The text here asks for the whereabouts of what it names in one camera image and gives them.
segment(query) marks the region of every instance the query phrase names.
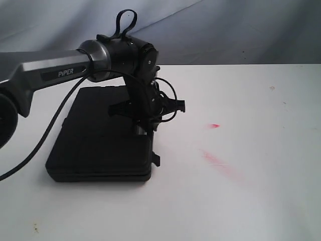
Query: gray fabric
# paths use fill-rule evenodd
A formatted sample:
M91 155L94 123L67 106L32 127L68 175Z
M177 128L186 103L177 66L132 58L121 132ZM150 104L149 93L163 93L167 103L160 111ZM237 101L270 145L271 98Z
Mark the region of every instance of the gray fabric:
M320 0L2 1L0 51L75 49L125 8L159 64L321 63Z

